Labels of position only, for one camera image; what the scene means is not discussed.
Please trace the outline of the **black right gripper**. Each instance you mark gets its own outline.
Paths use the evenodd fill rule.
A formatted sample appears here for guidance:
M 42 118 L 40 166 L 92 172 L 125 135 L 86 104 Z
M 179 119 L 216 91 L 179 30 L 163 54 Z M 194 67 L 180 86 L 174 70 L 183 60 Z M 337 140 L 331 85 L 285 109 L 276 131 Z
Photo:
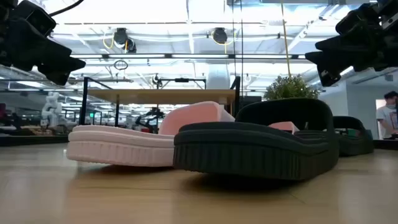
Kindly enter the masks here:
M 322 86 L 332 86 L 341 73 L 353 66 L 359 72 L 366 68 L 376 71 L 398 67 L 398 0 L 376 0 L 379 22 L 362 22 L 347 33 L 315 44 L 317 51 L 307 52 L 305 58 L 317 64 Z

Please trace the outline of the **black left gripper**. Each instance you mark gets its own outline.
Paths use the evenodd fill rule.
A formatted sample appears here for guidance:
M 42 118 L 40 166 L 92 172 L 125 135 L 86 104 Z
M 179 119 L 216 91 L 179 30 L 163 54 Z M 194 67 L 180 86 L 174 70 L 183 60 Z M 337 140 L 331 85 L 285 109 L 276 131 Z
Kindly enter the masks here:
M 15 14 L 18 0 L 0 0 L 0 64 L 31 70 L 46 45 L 42 35 L 26 19 Z M 72 51 L 58 43 L 49 43 L 44 50 L 39 72 L 57 85 L 65 85 L 68 71 L 84 68 L 86 62 L 71 56 Z

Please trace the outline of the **pink foam slide sandal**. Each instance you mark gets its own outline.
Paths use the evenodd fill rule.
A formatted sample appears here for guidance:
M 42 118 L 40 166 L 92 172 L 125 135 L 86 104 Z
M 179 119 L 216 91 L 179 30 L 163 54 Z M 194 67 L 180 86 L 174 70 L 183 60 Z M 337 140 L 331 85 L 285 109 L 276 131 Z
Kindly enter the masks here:
M 273 124 L 270 124 L 269 127 L 274 128 L 274 129 L 279 129 L 279 130 L 288 132 L 290 134 L 293 134 L 294 132 L 299 131 L 299 128 L 296 127 L 296 125 L 294 125 L 294 123 L 290 122 L 290 121 L 273 123 Z
M 182 126 L 202 122 L 230 122 L 224 106 L 204 101 L 167 114 L 157 134 L 99 125 L 81 125 L 68 135 L 69 160 L 135 167 L 171 167 L 174 136 Z

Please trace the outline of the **dark green slide sandal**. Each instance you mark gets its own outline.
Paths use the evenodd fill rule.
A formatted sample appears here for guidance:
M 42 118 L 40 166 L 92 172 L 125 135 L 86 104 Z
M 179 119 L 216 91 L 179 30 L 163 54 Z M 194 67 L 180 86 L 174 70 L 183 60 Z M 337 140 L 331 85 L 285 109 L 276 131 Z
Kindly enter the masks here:
M 269 127 L 283 121 L 299 131 Z M 188 124 L 174 137 L 174 167 L 209 174 L 307 180 L 334 168 L 338 158 L 331 109 L 311 98 L 253 103 L 232 122 Z
M 333 125 L 340 144 L 340 157 L 374 152 L 373 136 L 359 119 L 351 116 L 334 116 Z

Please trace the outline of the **white robot figure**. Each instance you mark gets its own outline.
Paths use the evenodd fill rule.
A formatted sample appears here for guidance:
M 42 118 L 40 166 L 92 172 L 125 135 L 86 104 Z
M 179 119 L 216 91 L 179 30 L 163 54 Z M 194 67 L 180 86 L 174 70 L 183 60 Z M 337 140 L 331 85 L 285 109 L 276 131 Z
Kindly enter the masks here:
M 41 112 L 41 127 L 55 128 L 63 125 L 66 128 L 73 128 L 77 125 L 76 122 L 68 121 L 62 116 L 62 104 L 58 102 L 59 96 L 58 92 L 50 91 L 45 97 L 46 103 Z

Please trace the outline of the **potted green plant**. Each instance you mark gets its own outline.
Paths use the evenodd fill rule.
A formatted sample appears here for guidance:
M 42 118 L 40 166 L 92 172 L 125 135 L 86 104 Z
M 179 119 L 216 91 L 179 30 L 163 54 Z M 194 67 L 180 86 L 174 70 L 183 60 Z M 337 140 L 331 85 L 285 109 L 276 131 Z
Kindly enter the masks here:
M 280 100 L 286 98 L 317 99 L 318 92 L 308 86 L 300 76 L 278 76 L 264 94 L 266 100 Z

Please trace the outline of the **person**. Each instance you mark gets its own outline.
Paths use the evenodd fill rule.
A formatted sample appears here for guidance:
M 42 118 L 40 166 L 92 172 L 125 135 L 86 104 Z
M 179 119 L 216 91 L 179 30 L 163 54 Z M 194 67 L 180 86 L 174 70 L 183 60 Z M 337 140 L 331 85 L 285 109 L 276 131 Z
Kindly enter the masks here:
M 390 91 L 384 95 L 386 104 L 376 110 L 376 121 L 380 125 L 380 139 L 392 139 L 398 134 L 398 92 Z

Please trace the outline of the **black cabinet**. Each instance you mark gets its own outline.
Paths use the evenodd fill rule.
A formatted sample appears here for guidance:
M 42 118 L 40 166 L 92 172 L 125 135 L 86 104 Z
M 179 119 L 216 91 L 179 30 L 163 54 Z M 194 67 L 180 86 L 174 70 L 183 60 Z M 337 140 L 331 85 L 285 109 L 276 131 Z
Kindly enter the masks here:
M 261 101 L 262 101 L 261 96 L 241 96 L 240 100 L 239 100 L 239 105 L 240 105 L 240 108 L 243 108 L 247 105 L 261 102 Z

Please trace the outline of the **overhead light bar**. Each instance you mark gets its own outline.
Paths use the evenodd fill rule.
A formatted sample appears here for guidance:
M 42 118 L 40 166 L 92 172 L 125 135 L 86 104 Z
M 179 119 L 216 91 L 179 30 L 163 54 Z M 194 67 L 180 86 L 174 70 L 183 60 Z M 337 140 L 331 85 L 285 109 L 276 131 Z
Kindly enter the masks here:
M 79 59 L 132 59 L 132 58 L 197 58 L 197 59 L 305 59 L 304 55 L 281 54 L 72 54 Z

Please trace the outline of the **wooden shelf with black frame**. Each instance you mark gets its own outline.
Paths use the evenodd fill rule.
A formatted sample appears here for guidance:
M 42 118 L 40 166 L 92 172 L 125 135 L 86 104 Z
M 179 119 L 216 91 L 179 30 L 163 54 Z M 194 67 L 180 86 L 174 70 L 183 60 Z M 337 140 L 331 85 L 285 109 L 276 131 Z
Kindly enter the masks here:
M 88 96 L 114 103 L 116 114 L 114 125 L 119 123 L 119 105 L 155 104 L 155 105 L 187 105 L 202 101 L 214 101 L 229 106 L 229 113 L 237 115 L 240 101 L 241 77 L 234 79 L 228 90 L 212 89 L 112 89 L 111 87 L 90 77 L 83 79 L 83 100 L 80 109 L 79 124 L 85 124 Z

